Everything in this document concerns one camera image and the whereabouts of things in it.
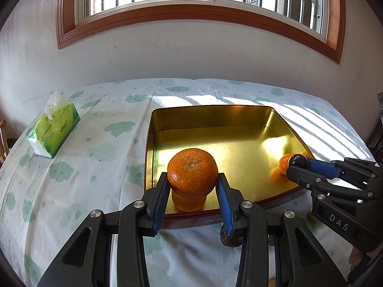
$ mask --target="wooden window frame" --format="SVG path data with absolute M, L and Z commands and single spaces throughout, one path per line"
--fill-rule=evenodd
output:
M 57 0 L 58 48 L 62 49 L 83 38 L 122 26 L 167 19 L 202 19 L 230 22 L 270 31 L 310 47 L 338 64 L 342 55 L 346 22 L 345 0 L 329 0 L 325 42 L 288 23 L 244 9 L 187 2 L 149 5 L 140 8 L 112 9 L 97 16 L 95 20 L 83 20 L 76 25 L 75 0 Z

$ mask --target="orange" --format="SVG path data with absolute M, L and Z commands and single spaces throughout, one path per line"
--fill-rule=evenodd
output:
M 269 283 L 267 284 L 267 287 L 275 287 L 276 280 L 275 277 L 269 279 Z
M 204 206 L 206 202 L 206 196 L 200 197 L 198 199 L 188 199 L 172 191 L 172 200 L 174 205 L 179 210 L 182 210 L 184 212 L 195 212 L 197 210 L 200 210 Z
M 218 180 L 218 168 L 208 152 L 190 148 L 173 156 L 168 164 L 167 177 L 175 206 L 181 210 L 190 209 L 184 211 L 194 211 L 191 210 L 194 207 L 203 207 L 206 196 L 214 189 Z
M 287 153 L 284 156 L 282 156 L 281 159 L 279 160 L 278 168 L 282 174 L 286 175 L 286 170 L 288 167 L 288 161 L 289 161 L 290 157 L 292 157 L 294 154 L 296 154 L 296 153 Z
M 270 172 L 269 182 L 276 185 L 286 184 L 288 183 L 288 179 L 285 175 L 281 174 L 278 167 L 274 167 Z

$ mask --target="sunlight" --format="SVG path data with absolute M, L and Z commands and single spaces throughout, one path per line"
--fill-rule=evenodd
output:
M 231 98 L 231 97 L 223 97 L 223 98 L 235 103 L 236 105 L 257 105 L 256 103 L 247 99 L 238 99 L 238 98 Z
M 328 135 L 326 132 L 324 132 L 322 129 L 318 128 L 314 124 L 307 121 L 304 117 L 296 114 L 292 110 L 290 110 L 287 107 L 284 107 L 282 105 L 278 105 L 273 102 L 268 102 L 270 106 L 272 106 L 276 111 L 278 111 L 279 114 L 285 116 L 290 121 L 293 121 L 302 127 L 306 128 L 310 132 L 312 132 L 317 138 L 321 138 L 326 144 L 329 146 L 332 146 L 336 151 L 339 151 L 343 156 L 356 158 L 356 155 L 351 152 L 348 148 L 346 148 L 343 144 L 341 144 L 338 140 L 336 140 L 334 137 Z
M 177 96 L 153 96 L 153 100 L 164 108 L 185 107 L 192 105 L 190 102 Z
M 327 146 L 324 142 L 322 142 L 320 139 L 316 138 L 315 136 L 309 134 L 308 132 L 300 129 L 298 126 L 294 125 L 293 123 L 289 123 L 292 128 L 297 132 L 297 134 L 302 138 L 305 144 L 309 146 L 309 148 L 312 148 L 313 150 L 317 151 L 319 154 L 326 156 L 329 158 L 329 160 L 340 160 L 343 161 L 343 157 L 340 156 L 337 152 L 332 150 L 329 146 Z M 313 152 L 313 155 L 316 159 L 319 159 L 319 156 Z
M 347 138 L 343 137 L 340 133 L 338 133 L 335 129 L 333 129 L 332 127 L 330 127 L 329 125 L 327 125 L 323 120 L 321 120 L 320 118 L 318 118 L 317 116 L 314 115 L 314 111 L 308 111 L 309 109 L 305 108 L 305 109 L 302 109 L 300 107 L 297 107 L 295 105 L 285 105 L 293 110 L 295 110 L 296 112 L 302 114 L 304 117 L 308 118 L 309 120 L 311 120 L 313 123 L 315 123 L 316 125 L 318 125 L 321 129 L 329 132 L 334 138 L 336 138 L 336 140 L 341 144 L 343 145 L 345 148 L 347 148 L 348 150 L 352 151 L 354 154 L 357 155 L 357 157 L 360 157 L 360 158 L 365 158 L 366 156 L 363 154 L 363 152 L 361 152 L 359 150 L 359 148 L 357 148 L 354 143 L 351 143 Z
M 226 105 L 227 104 L 212 95 L 203 95 L 203 96 L 195 95 L 195 96 L 187 96 L 187 98 L 193 99 L 202 105 L 212 105 L 212 104 Z
M 320 119 L 322 119 L 323 121 L 325 121 L 327 124 L 331 125 L 331 127 L 333 127 L 335 130 L 337 130 L 340 134 L 342 134 L 346 139 L 349 139 L 352 143 L 354 143 L 355 145 L 356 142 L 351 139 L 346 133 L 342 132 L 339 128 L 337 128 L 334 124 L 332 124 L 330 121 L 328 121 L 326 118 L 318 115 L 317 113 L 313 113 L 314 115 L 316 115 L 317 117 L 319 117 Z M 362 147 L 357 147 L 358 150 L 361 150 L 363 152 L 363 154 L 367 157 L 367 158 L 372 158 L 372 155 L 370 155 L 369 153 L 367 153 Z
M 284 155 L 283 147 L 287 143 L 287 137 L 281 136 L 276 138 L 266 139 L 262 146 L 265 148 L 267 154 L 272 158 L 279 160 Z
M 351 183 L 348 183 L 347 181 L 344 181 L 344 180 L 339 179 L 339 178 L 328 179 L 328 181 L 335 186 L 341 186 L 341 187 L 350 188 L 350 189 L 354 189 L 354 190 L 360 190 L 359 188 L 353 186 Z

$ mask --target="table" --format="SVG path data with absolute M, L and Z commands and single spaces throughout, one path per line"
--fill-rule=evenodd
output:
M 373 160 L 351 125 L 327 101 L 297 91 L 219 79 L 137 79 L 61 91 L 81 121 L 54 159 L 36 156 L 25 132 L 0 170 L 0 248 L 28 287 L 93 209 L 123 209 L 143 194 L 146 136 L 159 107 L 199 104 L 269 105 L 320 160 Z M 305 217 L 308 193 L 272 209 Z M 152 287 L 235 286 L 241 248 L 220 243 L 221 224 L 161 230 L 145 238 Z M 309 228 L 344 277 L 351 245 L 319 222 Z M 116 236 L 111 286 L 116 286 Z M 269 276 L 275 276 L 273 247 Z

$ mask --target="white wall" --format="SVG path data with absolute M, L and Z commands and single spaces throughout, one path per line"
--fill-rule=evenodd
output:
M 365 0 L 346 0 L 340 65 L 279 35 L 209 21 L 109 30 L 64 49 L 56 0 L 21 0 L 0 32 L 0 117 L 23 130 L 57 89 L 146 77 L 222 78 L 296 89 L 328 100 L 366 138 L 383 91 L 383 27 Z

